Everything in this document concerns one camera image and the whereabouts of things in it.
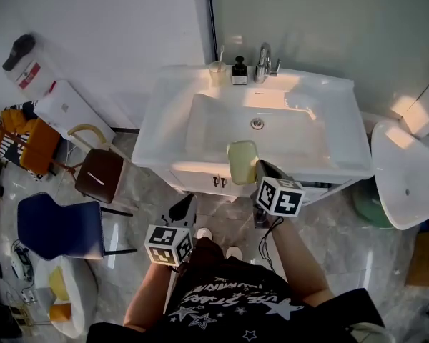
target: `toothbrush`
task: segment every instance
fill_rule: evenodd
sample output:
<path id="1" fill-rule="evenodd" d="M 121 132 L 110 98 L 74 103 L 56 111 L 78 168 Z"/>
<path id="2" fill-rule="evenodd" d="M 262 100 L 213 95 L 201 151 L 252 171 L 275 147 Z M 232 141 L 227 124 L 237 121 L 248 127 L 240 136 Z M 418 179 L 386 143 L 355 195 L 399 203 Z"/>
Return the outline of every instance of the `toothbrush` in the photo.
<path id="1" fill-rule="evenodd" d="M 217 66 L 217 72 L 221 72 L 222 54 L 224 53 L 224 44 L 221 45 L 220 63 Z"/>

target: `person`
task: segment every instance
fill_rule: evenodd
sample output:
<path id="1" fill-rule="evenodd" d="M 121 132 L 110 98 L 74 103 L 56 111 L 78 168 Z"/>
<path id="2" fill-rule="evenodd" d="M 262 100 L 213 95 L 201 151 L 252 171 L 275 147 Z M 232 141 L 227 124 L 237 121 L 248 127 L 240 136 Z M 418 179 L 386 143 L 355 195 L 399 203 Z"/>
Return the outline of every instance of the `person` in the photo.
<path id="1" fill-rule="evenodd" d="M 393 342 L 365 289 L 334 297 L 292 222 L 280 219 L 271 234 L 287 282 L 242 262 L 238 248 L 224 258 L 211 232 L 199 229 L 166 311 L 171 268 L 151 263 L 124 326 L 93 324 L 87 342 L 367 342 L 366 332 L 372 342 Z"/>

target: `star print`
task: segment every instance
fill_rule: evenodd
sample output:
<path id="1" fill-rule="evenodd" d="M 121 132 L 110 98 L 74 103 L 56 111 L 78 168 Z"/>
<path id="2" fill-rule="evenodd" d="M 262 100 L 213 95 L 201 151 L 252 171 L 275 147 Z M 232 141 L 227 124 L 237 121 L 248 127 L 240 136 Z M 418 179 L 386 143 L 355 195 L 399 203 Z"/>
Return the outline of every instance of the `star print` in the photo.
<path id="1" fill-rule="evenodd" d="M 235 309 L 235 312 L 238 312 L 240 315 L 243 315 L 246 312 L 244 307 L 238 307 Z"/>
<path id="2" fill-rule="evenodd" d="M 208 317 L 209 313 L 206 313 L 205 315 L 190 315 L 191 318 L 193 318 L 194 320 L 192 320 L 188 327 L 191 327 L 192 325 L 198 325 L 199 327 L 201 327 L 203 330 L 205 330 L 205 328 L 207 327 L 208 323 L 213 323 L 213 322 L 217 322 L 216 319 L 212 319 L 211 317 Z"/>
<path id="3" fill-rule="evenodd" d="M 243 336 L 248 342 L 251 342 L 254 338 L 257 338 L 256 331 L 252 330 L 251 332 L 249 330 L 245 330 L 245 335 Z"/>
<path id="4" fill-rule="evenodd" d="M 186 315 L 199 314 L 199 312 L 197 310 L 194 310 L 191 307 L 186 308 L 181 306 L 181 309 L 179 309 L 177 312 L 172 312 L 171 314 L 169 314 L 169 316 L 177 315 L 177 314 L 179 315 L 179 320 L 182 321 L 186 317 Z"/>
<path id="5" fill-rule="evenodd" d="M 279 314 L 283 319 L 289 320 L 291 312 L 303 309 L 303 306 L 292 306 L 290 302 L 291 299 L 284 299 L 279 304 L 275 304 L 274 302 L 263 302 L 263 304 L 266 304 L 271 309 L 267 315 Z"/>

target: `bathroom vanity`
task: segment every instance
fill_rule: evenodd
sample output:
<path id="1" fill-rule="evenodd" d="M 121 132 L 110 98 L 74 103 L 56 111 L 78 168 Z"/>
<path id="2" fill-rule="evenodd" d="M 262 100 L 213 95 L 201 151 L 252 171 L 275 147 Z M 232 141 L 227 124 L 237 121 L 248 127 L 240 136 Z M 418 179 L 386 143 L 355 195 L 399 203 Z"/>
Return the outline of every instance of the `bathroom vanity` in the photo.
<path id="1" fill-rule="evenodd" d="M 264 159 L 302 182 L 306 204 L 373 175 L 353 82 L 281 69 L 262 84 L 227 78 L 214 86 L 207 66 L 161 70 L 132 161 L 179 192 L 249 197 L 236 185 L 227 145 L 252 140 Z"/>

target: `green trash bin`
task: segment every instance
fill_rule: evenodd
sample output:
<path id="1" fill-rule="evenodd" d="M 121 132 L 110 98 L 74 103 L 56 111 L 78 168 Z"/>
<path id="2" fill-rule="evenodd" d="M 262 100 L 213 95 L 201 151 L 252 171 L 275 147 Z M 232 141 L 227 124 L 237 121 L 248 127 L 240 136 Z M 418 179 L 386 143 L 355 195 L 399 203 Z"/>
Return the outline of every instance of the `green trash bin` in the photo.
<path id="1" fill-rule="evenodd" d="M 356 212 L 375 227 L 393 229 L 381 205 L 375 177 L 358 181 L 352 187 L 352 202 Z"/>

